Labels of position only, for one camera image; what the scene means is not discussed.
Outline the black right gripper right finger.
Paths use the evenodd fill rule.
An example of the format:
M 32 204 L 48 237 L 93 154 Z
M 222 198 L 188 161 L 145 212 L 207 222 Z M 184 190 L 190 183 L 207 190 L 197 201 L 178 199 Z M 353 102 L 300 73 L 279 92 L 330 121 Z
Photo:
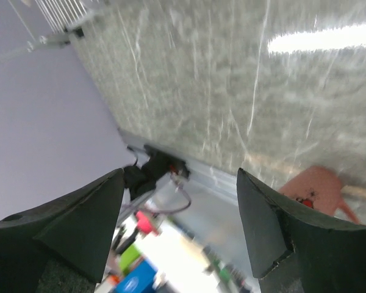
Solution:
M 262 292 L 366 292 L 366 225 L 308 208 L 243 169 L 237 199 Z

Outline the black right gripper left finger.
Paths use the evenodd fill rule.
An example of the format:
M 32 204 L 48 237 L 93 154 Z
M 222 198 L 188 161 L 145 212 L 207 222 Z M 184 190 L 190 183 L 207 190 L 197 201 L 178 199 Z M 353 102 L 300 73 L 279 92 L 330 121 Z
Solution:
M 93 292 L 103 277 L 124 193 L 116 169 L 0 220 L 0 292 Z

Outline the aluminium front rail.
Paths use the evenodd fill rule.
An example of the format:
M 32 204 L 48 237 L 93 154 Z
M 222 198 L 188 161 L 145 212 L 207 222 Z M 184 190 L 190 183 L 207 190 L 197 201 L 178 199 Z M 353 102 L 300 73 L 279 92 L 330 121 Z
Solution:
M 149 139 L 137 136 L 118 128 L 118 132 L 123 139 L 123 142 L 136 150 L 140 154 L 145 154 L 145 146 L 149 146 L 156 150 L 162 151 L 170 156 L 176 157 L 181 161 L 185 161 L 187 170 L 190 172 L 188 179 L 196 182 L 217 194 L 218 197 L 227 201 L 229 204 L 238 206 L 237 201 L 237 176 L 203 163 L 189 155 L 171 149 L 167 146 L 160 145 Z

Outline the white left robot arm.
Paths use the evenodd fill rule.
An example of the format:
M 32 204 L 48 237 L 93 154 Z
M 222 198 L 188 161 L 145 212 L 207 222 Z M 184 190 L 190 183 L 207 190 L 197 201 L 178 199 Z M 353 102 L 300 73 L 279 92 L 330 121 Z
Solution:
M 127 165 L 123 171 L 124 187 L 129 190 L 131 201 L 156 189 L 156 180 L 144 173 L 138 166 Z

